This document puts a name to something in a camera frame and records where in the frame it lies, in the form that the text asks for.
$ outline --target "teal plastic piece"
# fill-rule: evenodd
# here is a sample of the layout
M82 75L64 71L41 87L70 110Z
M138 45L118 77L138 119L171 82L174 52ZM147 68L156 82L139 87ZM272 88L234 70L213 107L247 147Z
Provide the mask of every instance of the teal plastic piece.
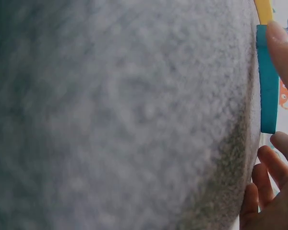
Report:
M261 132L276 131L279 76L271 61L265 33L266 25L257 25L257 55L261 94Z

